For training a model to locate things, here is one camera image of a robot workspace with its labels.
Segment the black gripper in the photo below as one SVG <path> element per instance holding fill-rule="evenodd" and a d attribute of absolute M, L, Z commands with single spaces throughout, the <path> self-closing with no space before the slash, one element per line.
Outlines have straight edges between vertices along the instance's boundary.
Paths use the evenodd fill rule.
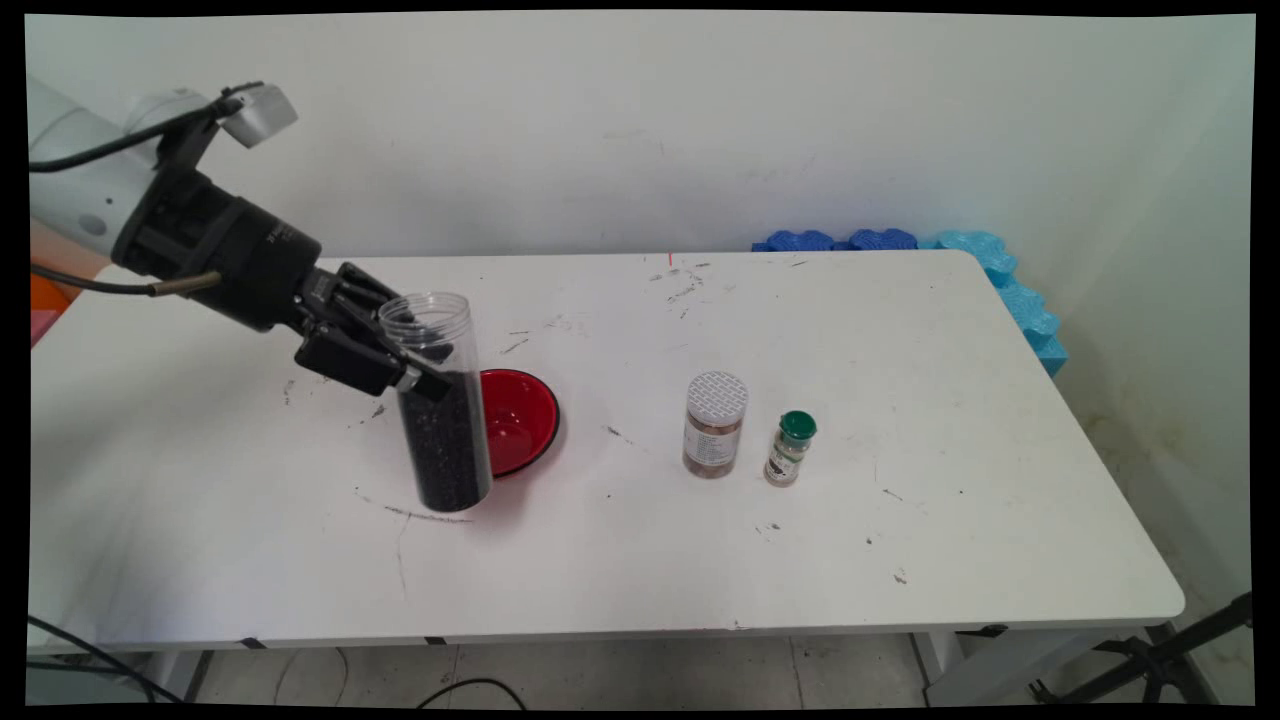
<path fill-rule="evenodd" d="M 257 332 L 288 325 L 294 363 L 366 395 L 385 389 L 442 401 L 453 379 L 447 331 L 429 293 L 398 293 L 353 263 L 316 266 L 321 245 L 198 170 L 161 170 L 132 211 L 111 259 L 137 275 L 180 281 L 216 272 L 186 296 Z M 305 320 L 294 296 L 305 282 Z"/>

